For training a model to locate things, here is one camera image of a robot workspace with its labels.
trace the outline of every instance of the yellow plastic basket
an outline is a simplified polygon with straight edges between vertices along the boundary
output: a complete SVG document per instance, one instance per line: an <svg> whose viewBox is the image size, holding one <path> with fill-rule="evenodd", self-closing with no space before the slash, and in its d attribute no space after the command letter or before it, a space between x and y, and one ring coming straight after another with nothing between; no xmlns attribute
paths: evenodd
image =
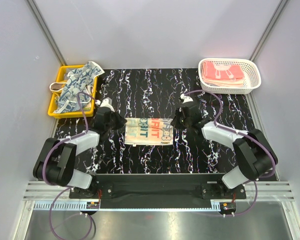
<svg viewBox="0 0 300 240"><path fill-rule="evenodd" d="M56 77L56 82L62 82L64 80L64 75L66 74L67 69L78 69L82 68L84 65L70 65L70 66L61 66L58 72L58 75ZM97 91L97 81L98 77L96 76L94 79L93 84L93 92L92 96L96 96ZM65 118L80 118L83 117L83 114L81 111L73 111L73 112L66 112L66 113L54 113L54 111L57 109L55 97L57 96L57 93L53 92L49 109L48 109L48 115L51 117L55 117L56 119L65 119ZM94 115L94 109L95 109L95 100L91 101L91 109L89 111L85 111L85 115L87 117L92 117Z"/></svg>

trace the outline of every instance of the metal frame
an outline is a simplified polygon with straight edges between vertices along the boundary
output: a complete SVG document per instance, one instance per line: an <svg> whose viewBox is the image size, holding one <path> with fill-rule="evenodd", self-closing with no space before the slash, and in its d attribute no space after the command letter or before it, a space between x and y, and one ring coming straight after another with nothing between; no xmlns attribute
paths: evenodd
<svg viewBox="0 0 300 240"><path fill-rule="evenodd" d="M42 17L40 10L38 9L38 6L35 3L35 0L25 0L25 1L28 3L30 10L32 11L33 15L35 16L36 20L38 21L40 28L42 29L47 41L49 42L49 44L50 44L54 54L56 55L57 59L59 60L60 64L62 66L66 65L66 61L65 61L62 53L60 52L47 24L45 23L44 18ZM260 53L263 45L265 44L265 42L267 40L269 34L271 33L273 27L277 23L283 10L288 5L289 1L290 0L281 0L279 2L276 10L274 11L268 25L266 26L258 44L256 45L256 47L250 57L251 61L254 61L257 58L258 54ZM252 93L248 94L246 96L246 99L247 99L248 106L250 108L250 112L252 115L254 125L257 128L259 128L260 130L262 130L266 136L265 128L260 119L259 110L258 110L258 107L257 107L257 104L256 104L253 94ZM51 136L53 136L55 134L57 124L58 124L58 120L56 120L53 125L52 131L51 131ZM257 201L258 202L264 202L264 201L267 201L267 202L279 201L279 202L281 202L288 225L289 225L289 228L290 228L290 231L291 231L291 234L292 234L292 237L294 240L300 240L300 217L299 217L299 214L298 214L298 211L296 208L296 203L295 203L293 194L291 192L289 183L285 182L285 181L277 181L277 182L264 181L264 182L257 182L257 186L258 186ZM65 188L63 188L63 187L49 186L40 181L30 181L27 186L26 192L24 194L24 198L23 198L24 202L22 205L23 209L22 209L22 213L20 215L17 229L15 231L13 239L14 240L23 240L25 238L34 208L37 208L37 206L42 207L42 205L36 205L35 204L36 201L41 201L41 202L42 201L43 202L53 201L54 198L57 196L57 194L64 189ZM256 193L254 184L252 184L252 183L246 184L245 190L246 190L247 199L245 199L245 200L237 199L238 202L249 201L254 198L255 193ZM80 199L80 201L78 203L84 203L87 200L88 199ZM67 203L67 202L72 203L73 199L69 199L69 193L65 192L63 195L60 196L60 198L57 201L59 203ZM89 201L97 202L98 199L89 199ZM216 206L218 206L219 201L221 201L221 199L212 200L211 206L214 205L213 208L215 208Z"/></svg>

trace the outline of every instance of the black marble table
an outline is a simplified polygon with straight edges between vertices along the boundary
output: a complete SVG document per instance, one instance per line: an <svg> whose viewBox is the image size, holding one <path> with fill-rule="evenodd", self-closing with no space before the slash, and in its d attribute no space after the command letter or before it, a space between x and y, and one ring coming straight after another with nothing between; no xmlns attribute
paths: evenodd
<svg viewBox="0 0 300 240"><path fill-rule="evenodd" d="M98 98L112 98L125 118L174 118L179 96L201 89L198 69L114 69L98 79ZM220 106L208 93L192 94L203 116L213 116ZM254 128L244 95L219 95L223 113L219 122L240 130ZM83 118L60 119L56 138L81 133ZM174 130L173 145L131 146L124 143L125 129L114 130L108 140L81 153L75 168L98 174L224 173L236 165L233 151L219 143Z"/></svg>

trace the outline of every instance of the metal floor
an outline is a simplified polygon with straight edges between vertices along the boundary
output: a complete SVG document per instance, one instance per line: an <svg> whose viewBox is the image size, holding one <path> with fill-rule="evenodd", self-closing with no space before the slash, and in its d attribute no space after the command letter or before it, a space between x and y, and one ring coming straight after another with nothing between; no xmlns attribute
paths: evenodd
<svg viewBox="0 0 300 240"><path fill-rule="evenodd" d="M248 207L238 203L237 212ZM52 223L59 225L74 211L53 211ZM34 210L26 240L55 239L49 229L48 211ZM105 212L93 215L96 232L90 240L292 240L279 202L257 202L248 214L210 217L214 212ZM90 223L83 216L71 218L55 231L64 239L82 238Z"/></svg>

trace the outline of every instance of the white plastic basket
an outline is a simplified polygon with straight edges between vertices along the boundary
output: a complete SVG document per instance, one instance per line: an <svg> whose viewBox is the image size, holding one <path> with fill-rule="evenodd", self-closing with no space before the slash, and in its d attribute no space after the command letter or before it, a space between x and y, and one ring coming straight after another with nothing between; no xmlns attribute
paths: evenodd
<svg viewBox="0 0 300 240"><path fill-rule="evenodd" d="M204 62L212 62L218 65L240 65L244 74L243 87L211 86L205 83L202 76ZM246 59L205 58L199 62L198 73L202 89L214 94L248 94L261 85L260 72L257 66Z"/></svg>

